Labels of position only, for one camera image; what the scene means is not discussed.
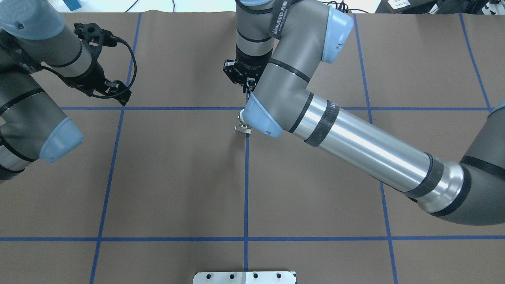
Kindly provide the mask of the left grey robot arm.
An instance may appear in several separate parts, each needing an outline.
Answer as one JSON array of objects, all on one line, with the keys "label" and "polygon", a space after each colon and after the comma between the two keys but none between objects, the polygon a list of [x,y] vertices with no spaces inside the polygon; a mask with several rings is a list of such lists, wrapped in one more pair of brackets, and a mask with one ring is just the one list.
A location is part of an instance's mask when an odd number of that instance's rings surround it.
[{"label": "left grey robot arm", "polygon": [[98,59],[103,47],[131,46],[96,23],[67,25],[47,0],[2,0],[0,180],[22,173],[38,159],[55,162],[83,142],[72,119],[33,78],[47,70],[70,88],[125,105],[128,85],[106,78]]}]

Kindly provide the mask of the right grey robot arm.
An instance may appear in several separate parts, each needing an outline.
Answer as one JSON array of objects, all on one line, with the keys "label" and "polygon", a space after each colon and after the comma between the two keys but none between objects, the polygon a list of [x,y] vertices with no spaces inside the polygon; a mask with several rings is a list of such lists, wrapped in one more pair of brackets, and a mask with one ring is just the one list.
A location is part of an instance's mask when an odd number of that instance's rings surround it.
[{"label": "right grey robot arm", "polygon": [[237,131],[288,132],[357,167],[442,220],[504,224],[504,102],[459,161],[443,161],[308,90],[355,20],[317,0],[237,0],[236,56],[223,71],[242,87]]}]

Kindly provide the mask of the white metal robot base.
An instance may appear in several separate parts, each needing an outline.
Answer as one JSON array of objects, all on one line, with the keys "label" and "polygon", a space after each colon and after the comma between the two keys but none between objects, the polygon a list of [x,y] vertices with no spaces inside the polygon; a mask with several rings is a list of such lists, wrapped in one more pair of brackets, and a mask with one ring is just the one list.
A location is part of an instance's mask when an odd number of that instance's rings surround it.
[{"label": "white metal robot base", "polygon": [[297,284],[297,277],[291,271],[202,272],[193,284]]}]

